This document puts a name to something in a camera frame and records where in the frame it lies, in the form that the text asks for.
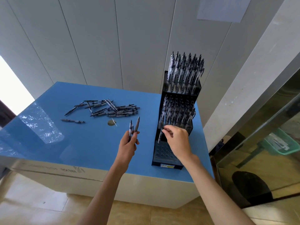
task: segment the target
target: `pen display rack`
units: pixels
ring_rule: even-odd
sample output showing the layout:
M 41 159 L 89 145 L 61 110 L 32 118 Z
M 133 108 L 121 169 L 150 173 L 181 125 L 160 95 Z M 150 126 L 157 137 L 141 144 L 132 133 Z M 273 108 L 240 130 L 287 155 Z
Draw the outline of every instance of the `pen display rack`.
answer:
M 164 125 L 175 125 L 186 129 L 188 134 L 193 130 L 192 118 L 195 116 L 194 103 L 201 90 L 198 80 L 194 92 L 186 93 L 186 88 L 181 93 L 181 86 L 178 92 L 171 92 L 172 84 L 167 83 L 168 71 L 164 72 L 163 92 L 160 99 L 157 130 L 154 143 L 152 166 L 165 168 L 182 169 L 183 165 L 171 151 L 167 139 L 162 134 Z

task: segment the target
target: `hand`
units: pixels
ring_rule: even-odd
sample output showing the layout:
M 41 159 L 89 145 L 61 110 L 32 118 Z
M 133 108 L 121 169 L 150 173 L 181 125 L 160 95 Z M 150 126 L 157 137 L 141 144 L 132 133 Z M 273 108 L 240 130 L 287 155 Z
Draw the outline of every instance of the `hand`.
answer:
M 163 128 L 163 133 L 167 138 L 172 152 L 182 164 L 189 162 L 190 160 L 194 160 L 198 163 L 200 162 L 197 155 L 192 154 L 192 151 L 190 150 L 188 133 L 185 129 L 174 125 L 165 125 Z
M 135 132 L 131 137 L 130 142 L 128 142 L 129 131 L 127 130 L 120 140 L 119 150 L 115 158 L 114 166 L 116 166 L 122 174 L 126 172 L 129 162 L 134 156 L 134 152 L 137 149 L 136 144 L 140 144 L 137 139 L 137 134 L 139 133 L 139 131 Z

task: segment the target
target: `left hand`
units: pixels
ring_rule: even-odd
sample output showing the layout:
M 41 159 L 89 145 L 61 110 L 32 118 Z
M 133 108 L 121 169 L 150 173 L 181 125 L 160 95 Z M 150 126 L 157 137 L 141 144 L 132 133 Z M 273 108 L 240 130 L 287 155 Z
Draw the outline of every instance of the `left hand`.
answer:
M 132 135 L 130 142 L 128 142 L 129 131 L 127 130 L 120 141 L 119 150 L 115 158 L 114 165 L 120 169 L 122 174 L 126 172 L 129 162 L 134 156 L 134 152 L 137 149 L 136 144 L 140 144 L 137 139 L 137 134 L 139 133 L 139 131 L 135 132 Z

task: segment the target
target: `bright light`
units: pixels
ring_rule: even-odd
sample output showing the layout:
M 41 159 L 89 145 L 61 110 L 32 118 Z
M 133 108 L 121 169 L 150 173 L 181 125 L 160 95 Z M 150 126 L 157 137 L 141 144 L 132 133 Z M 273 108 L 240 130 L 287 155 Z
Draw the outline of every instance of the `bright light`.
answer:
M 34 101 L 34 98 L 1 56 L 0 100 L 16 115 L 19 115 Z

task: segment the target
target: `right hand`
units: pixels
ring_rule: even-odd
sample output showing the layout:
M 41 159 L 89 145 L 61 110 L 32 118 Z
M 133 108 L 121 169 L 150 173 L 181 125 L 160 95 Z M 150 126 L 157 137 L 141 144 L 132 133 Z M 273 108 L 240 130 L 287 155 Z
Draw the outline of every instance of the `right hand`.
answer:
M 163 133 L 167 138 L 172 152 L 182 163 L 190 160 L 195 160 L 198 163 L 200 162 L 197 155 L 192 154 L 192 151 L 190 150 L 188 133 L 185 129 L 174 125 L 165 125 L 163 128 Z

